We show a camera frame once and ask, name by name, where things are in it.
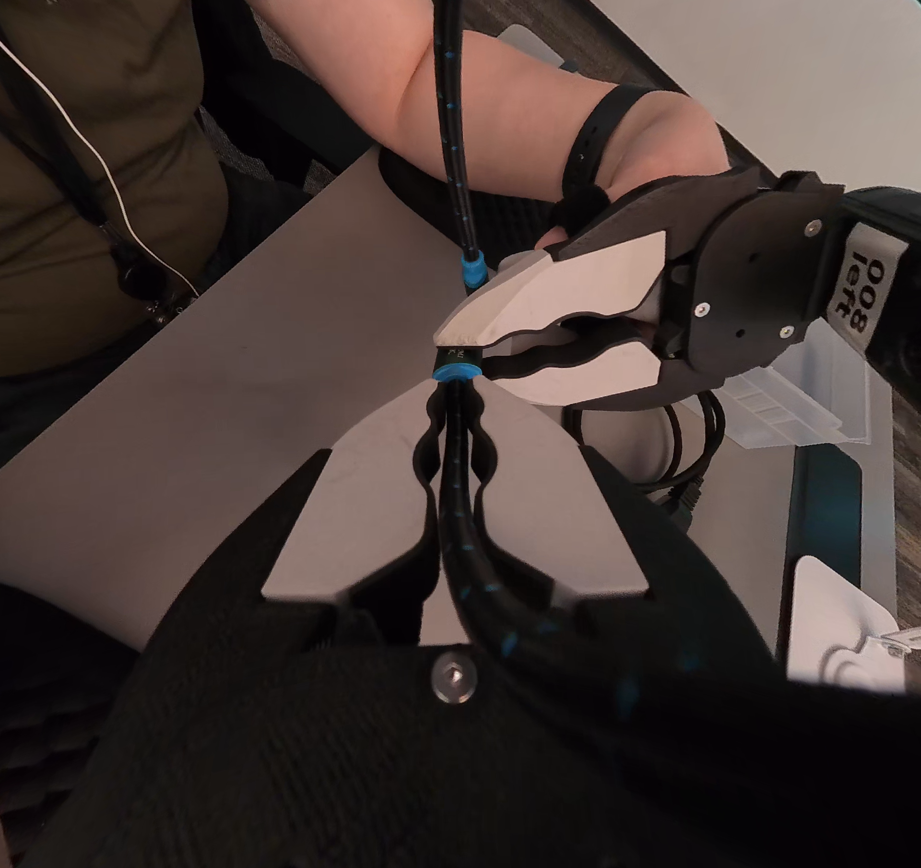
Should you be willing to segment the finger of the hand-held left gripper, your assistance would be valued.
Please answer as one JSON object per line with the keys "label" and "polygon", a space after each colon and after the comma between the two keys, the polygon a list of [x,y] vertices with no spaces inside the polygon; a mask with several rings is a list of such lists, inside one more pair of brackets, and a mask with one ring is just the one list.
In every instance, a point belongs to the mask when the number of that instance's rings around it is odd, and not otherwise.
{"label": "finger of the hand-held left gripper", "polygon": [[662,230],[560,261],[547,250],[516,255],[439,329],[485,330],[506,339],[572,316],[627,315],[657,323],[666,237]]}
{"label": "finger of the hand-held left gripper", "polygon": [[483,356],[486,378],[530,404],[570,406],[655,386],[661,359],[629,320],[524,333]]}

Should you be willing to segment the clear plastic bin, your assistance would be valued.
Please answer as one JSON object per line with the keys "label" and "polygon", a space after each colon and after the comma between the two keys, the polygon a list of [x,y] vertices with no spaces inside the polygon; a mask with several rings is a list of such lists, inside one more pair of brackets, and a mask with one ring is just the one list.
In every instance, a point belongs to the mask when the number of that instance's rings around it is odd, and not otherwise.
{"label": "clear plastic bin", "polygon": [[716,390],[727,435],[745,449],[871,442],[870,369],[825,321],[768,367]]}

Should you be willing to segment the white stand base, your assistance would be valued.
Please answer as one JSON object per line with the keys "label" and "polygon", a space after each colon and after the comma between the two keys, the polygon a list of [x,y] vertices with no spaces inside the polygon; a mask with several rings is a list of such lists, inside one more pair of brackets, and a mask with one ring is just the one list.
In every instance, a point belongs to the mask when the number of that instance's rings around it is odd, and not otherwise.
{"label": "white stand base", "polygon": [[894,616],[821,560],[805,556],[793,573],[787,676],[796,683],[903,696],[905,660],[920,629]]}

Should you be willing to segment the dark desk mat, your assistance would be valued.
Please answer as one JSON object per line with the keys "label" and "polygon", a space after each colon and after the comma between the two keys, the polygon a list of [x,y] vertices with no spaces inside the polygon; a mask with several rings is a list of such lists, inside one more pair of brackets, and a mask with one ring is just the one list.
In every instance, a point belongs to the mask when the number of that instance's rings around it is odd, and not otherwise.
{"label": "dark desk mat", "polygon": [[861,585],[862,472],[834,444],[794,451],[785,563],[781,581],[777,660],[786,666],[798,560],[821,560],[852,585]]}

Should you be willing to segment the black desk chair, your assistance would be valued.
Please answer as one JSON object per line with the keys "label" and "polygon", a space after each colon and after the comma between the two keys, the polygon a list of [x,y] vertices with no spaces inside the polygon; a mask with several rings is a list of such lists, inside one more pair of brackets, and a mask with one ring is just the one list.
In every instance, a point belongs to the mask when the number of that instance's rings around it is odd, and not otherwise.
{"label": "black desk chair", "polygon": [[333,175],[372,139],[315,81],[272,56],[244,0],[190,0],[203,70],[202,106],[233,145],[273,178],[304,183],[310,163]]}

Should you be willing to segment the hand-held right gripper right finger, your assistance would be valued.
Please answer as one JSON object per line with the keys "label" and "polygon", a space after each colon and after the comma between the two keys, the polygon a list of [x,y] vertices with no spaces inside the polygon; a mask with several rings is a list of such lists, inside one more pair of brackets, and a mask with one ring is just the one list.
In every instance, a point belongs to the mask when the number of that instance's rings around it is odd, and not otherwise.
{"label": "hand-held right gripper right finger", "polygon": [[577,442],[496,384],[474,386],[495,448],[475,472],[486,534],[551,582],[551,602],[641,596],[649,583]]}

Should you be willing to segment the person's olive shirt torso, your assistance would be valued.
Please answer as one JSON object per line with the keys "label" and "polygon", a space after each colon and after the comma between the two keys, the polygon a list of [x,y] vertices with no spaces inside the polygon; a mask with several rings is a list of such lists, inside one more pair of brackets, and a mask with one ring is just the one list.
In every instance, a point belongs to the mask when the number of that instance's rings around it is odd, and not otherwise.
{"label": "person's olive shirt torso", "polygon": [[[132,227],[194,280],[228,190],[196,121],[203,93],[190,0],[2,0],[7,45],[106,160]],[[144,323],[109,243],[2,137],[2,377],[63,366]]]}

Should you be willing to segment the person's left hand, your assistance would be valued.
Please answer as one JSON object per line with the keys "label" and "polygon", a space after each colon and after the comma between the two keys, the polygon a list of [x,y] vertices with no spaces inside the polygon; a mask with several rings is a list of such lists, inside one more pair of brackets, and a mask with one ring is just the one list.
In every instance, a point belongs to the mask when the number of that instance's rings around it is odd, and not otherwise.
{"label": "person's left hand", "polygon": [[[531,188],[521,194],[556,202],[580,128],[614,89],[612,83],[563,73],[552,96],[543,145],[531,165]],[[649,183],[673,176],[715,175],[730,168],[720,130],[697,101],[670,91],[639,98],[602,144],[592,180],[611,202]]]}

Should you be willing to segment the person's left forearm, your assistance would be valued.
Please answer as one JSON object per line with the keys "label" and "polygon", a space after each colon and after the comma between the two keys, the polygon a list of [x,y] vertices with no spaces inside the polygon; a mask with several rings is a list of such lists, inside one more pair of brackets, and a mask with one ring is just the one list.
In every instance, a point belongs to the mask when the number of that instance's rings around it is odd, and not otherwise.
{"label": "person's left forearm", "polygon": [[[445,177],[431,0],[247,0],[335,102],[382,147]],[[580,128],[613,85],[463,35],[468,183],[555,202]]]}

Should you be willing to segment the black mesh wrist rest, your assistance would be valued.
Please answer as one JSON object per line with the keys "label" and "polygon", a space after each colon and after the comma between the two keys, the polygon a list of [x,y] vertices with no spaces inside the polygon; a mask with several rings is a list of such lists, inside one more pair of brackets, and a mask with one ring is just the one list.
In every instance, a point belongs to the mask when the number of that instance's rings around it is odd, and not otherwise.
{"label": "black mesh wrist rest", "polygon": [[[447,185],[420,171],[388,148],[378,153],[378,170],[388,189],[428,225],[455,244],[459,235]],[[552,203],[501,194],[470,192],[480,249],[491,268],[507,256],[532,250],[549,229]]]}

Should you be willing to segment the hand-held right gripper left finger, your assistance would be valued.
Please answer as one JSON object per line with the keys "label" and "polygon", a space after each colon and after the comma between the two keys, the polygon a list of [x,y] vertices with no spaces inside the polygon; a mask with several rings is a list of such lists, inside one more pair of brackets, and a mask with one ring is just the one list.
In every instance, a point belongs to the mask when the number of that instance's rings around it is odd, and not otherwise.
{"label": "hand-held right gripper left finger", "polygon": [[441,408],[423,381],[331,449],[261,588],[276,602],[370,615],[390,644],[418,644],[440,576],[436,499]]}

